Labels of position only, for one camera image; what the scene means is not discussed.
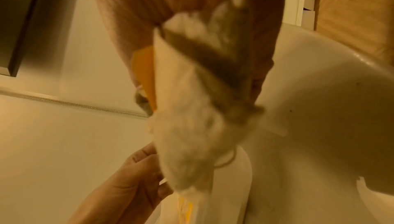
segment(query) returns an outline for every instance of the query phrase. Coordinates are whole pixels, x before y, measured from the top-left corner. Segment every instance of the wooden floor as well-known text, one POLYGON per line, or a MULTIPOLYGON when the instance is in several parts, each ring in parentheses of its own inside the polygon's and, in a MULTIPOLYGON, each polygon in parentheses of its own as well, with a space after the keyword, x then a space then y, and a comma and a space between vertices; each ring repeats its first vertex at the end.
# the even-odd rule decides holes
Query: wooden floor
POLYGON ((316 0, 316 31, 394 65, 394 0, 316 0))

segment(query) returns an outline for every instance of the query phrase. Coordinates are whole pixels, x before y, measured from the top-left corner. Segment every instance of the hand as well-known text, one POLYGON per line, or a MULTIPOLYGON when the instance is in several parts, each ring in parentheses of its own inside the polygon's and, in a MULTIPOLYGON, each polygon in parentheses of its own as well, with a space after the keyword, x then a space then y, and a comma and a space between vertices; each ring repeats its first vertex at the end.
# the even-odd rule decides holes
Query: hand
MULTIPOLYGON (((137 49, 152 45, 152 30, 180 11, 213 10, 223 0, 97 0, 104 23, 126 66, 137 49)), ((254 81, 256 100, 273 66, 272 55, 282 23, 284 0, 251 0, 254 11, 254 81)), ((133 82, 138 85, 133 74, 133 82)))
POLYGON ((68 224, 144 224, 172 190, 164 183, 153 144, 131 155, 81 204, 68 224))

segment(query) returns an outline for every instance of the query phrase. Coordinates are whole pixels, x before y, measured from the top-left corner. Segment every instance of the bathroom floor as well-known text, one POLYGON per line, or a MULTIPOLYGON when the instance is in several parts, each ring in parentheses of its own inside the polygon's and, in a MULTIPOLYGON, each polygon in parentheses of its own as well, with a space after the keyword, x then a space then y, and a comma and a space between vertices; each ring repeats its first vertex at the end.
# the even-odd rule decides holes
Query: bathroom floor
POLYGON ((394 0, 316 0, 316 31, 394 65, 394 0))

